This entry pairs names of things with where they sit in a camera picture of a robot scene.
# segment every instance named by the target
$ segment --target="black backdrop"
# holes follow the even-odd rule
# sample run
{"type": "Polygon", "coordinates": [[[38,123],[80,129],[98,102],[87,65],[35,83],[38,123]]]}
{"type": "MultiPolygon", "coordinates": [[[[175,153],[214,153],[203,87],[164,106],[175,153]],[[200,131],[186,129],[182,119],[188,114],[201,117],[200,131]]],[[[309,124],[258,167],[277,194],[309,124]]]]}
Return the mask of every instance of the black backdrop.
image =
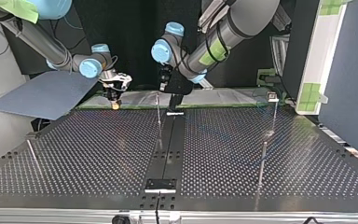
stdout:
{"type": "Polygon", "coordinates": [[[132,76],[132,89],[156,89],[158,64],[150,50],[168,21],[186,28],[184,44],[194,49],[200,0],[74,0],[90,45],[106,43],[119,57],[116,68],[132,76]]]}

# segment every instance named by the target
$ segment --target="green tape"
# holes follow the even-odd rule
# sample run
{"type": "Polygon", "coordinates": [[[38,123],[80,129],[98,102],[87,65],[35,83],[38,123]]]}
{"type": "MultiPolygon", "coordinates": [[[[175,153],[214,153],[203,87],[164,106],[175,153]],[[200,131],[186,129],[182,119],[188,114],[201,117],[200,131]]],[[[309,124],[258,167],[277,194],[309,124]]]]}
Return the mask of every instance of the green tape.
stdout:
{"type": "Polygon", "coordinates": [[[315,111],[320,100],[320,88],[321,84],[319,83],[304,83],[297,110],[315,111]]]}
{"type": "Polygon", "coordinates": [[[347,2],[347,0],[323,0],[319,15],[338,15],[341,6],[346,4],[347,2]]]}
{"type": "MultiPolygon", "coordinates": [[[[220,43],[219,39],[216,39],[213,44],[209,47],[211,50],[212,55],[219,61],[223,61],[226,58],[226,50],[223,47],[222,43],[220,43]]],[[[211,65],[215,63],[215,60],[211,57],[208,51],[202,55],[202,57],[199,60],[200,63],[204,65],[211,65]]]]}
{"type": "Polygon", "coordinates": [[[16,17],[37,23],[39,13],[34,3],[27,0],[0,0],[0,7],[16,17]]]}

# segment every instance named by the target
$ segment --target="metal rod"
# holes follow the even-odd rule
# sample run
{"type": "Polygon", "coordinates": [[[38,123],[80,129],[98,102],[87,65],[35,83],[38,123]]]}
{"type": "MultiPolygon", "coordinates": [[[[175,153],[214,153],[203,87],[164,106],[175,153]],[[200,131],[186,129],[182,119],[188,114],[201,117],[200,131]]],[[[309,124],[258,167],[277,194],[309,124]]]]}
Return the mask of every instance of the metal rod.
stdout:
{"type": "Polygon", "coordinates": [[[275,119],[277,118],[278,103],[279,103],[279,101],[275,102],[274,122],[275,122],[275,119]]]}
{"type": "Polygon", "coordinates": [[[262,149],[262,153],[261,153],[261,164],[260,164],[260,174],[258,176],[258,187],[261,187],[263,184],[263,173],[264,173],[264,163],[265,163],[265,157],[266,157],[266,153],[267,153],[267,142],[263,143],[263,149],[262,149]]]}
{"type": "Polygon", "coordinates": [[[27,139],[27,144],[28,144],[28,147],[30,148],[31,150],[31,154],[32,154],[32,157],[35,161],[37,161],[37,157],[36,155],[34,154],[34,148],[32,147],[32,143],[29,139],[27,139]]]}

